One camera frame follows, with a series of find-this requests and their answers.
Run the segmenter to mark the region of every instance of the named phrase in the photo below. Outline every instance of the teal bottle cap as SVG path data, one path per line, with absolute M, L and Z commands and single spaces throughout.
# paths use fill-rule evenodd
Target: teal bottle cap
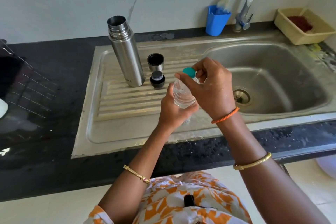
M 196 71 L 192 67 L 186 67 L 185 69 L 182 70 L 182 72 L 186 73 L 191 78 L 194 78 L 196 76 Z

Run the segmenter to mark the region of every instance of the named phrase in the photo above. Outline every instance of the blue plastic cup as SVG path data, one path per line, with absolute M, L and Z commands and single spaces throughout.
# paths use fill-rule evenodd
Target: blue plastic cup
M 217 36 L 223 31 L 224 26 L 228 22 L 231 16 L 231 12 L 228 14 L 215 15 L 217 10 L 216 5 L 208 6 L 207 27 L 205 32 L 209 35 Z

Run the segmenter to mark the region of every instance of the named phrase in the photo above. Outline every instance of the gold bangle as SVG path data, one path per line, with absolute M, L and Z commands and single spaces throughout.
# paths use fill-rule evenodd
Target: gold bangle
M 139 175 L 136 171 L 129 168 L 129 166 L 124 165 L 124 169 L 126 169 L 127 171 L 130 171 L 133 175 L 136 175 L 137 177 L 139 177 L 140 180 L 142 180 L 143 182 L 145 182 L 147 184 L 151 183 L 151 181 L 149 179 L 146 179 L 145 176 Z
M 271 155 L 272 154 L 270 152 L 268 152 L 265 157 L 257 160 L 256 162 L 253 162 L 253 163 L 247 164 L 247 165 L 243 165 L 243 166 L 233 165 L 233 169 L 234 170 L 244 170 L 244 169 L 249 168 L 249 167 L 254 167 L 254 166 L 259 165 L 259 164 L 265 162 L 266 160 L 268 160 L 271 157 Z

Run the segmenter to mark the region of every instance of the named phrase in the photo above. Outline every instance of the black granite countertop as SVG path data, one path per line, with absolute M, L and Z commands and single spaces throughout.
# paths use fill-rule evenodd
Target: black granite countertop
M 249 31 L 275 30 L 254 23 Z M 231 33 L 226 27 L 223 34 Z M 156 41 L 206 36 L 204 28 L 136 34 Z M 0 201 L 111 184 L 138 149 L 71 159 L 95 46 L 107 36 L 12 44 L 39 73 L 57 84 L 50 114 L 29 136 L 0 134 Z M 279 163 L 336 154 L 336 121 L 253 133 Z M 233 164 L 223 137 L 166 144 L 153 177 Z

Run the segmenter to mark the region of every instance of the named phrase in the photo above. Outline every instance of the printed fabric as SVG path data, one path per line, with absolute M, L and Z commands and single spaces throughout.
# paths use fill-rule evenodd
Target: printed fabric
M 184 197 L 193 195 L 195 206 L 185 207 Z M 96 206 L 84 224 L 113 224 Z M 180 177 L 151 179 L 133 224 L 246 224 L 252 223 L 240 199 L 212 175 L 185 173 Z

